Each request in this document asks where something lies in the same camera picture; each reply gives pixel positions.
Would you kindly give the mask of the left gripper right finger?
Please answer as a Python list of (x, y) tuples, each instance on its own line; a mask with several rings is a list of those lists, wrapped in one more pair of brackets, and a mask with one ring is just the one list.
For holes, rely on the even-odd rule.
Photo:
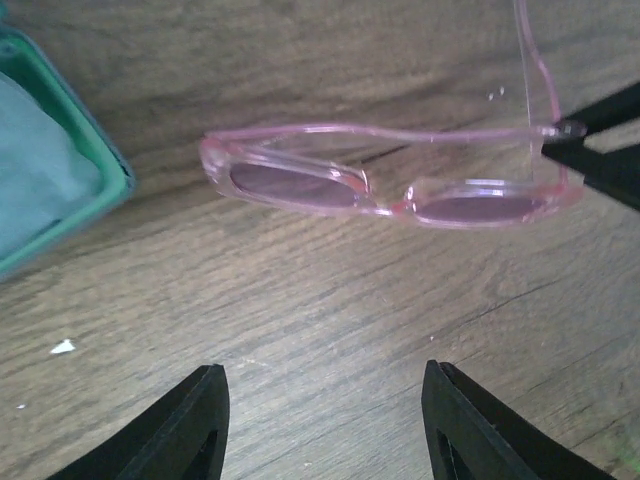
[(427, 362), (421, 403), (436, 480), (612, 478), (450, 363)]

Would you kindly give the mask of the pink frame sunglasses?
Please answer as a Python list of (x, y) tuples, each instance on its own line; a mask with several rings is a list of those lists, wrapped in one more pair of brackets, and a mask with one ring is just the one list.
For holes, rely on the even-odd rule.
[(530, 224), (577, 203), (580, 177), (542, 156), (577, 138), (523, 1), (447, 1), (428, 30), (436, 82), (393, 127), (306, 123), (211, 131), (199, 147), (227, 197), (432, 228)]

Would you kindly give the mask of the grey green glasses case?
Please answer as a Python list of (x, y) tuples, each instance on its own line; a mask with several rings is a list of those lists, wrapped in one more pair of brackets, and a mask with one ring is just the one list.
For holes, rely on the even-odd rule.
[(129, 164), (40, 47), (1, 25), (1, 276), (106, 215)]

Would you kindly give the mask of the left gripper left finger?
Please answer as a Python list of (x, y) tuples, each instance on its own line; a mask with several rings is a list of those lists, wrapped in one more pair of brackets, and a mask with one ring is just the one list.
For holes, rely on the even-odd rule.
[(202, 365), (52, 479), (219, 479), (228, 438), (224, 367)]

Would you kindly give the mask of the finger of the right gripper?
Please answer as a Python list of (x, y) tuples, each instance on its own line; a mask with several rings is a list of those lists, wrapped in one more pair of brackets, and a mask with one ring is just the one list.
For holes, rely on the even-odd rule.
[(589, 188), (639, 211), (639, 145), (609, 152), (582, 141), (544, 144), (541, 153), (583, 176)]
[(586, 138), (639, 119), (638, 82), (562, 118), (562, 126)]

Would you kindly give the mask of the light blue cleaning cloth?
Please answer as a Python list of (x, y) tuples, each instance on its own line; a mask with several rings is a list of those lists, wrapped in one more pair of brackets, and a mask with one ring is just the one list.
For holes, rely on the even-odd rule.
[(1, 256), (98, 195), (98, 168), (14, 80), (1, 76)]

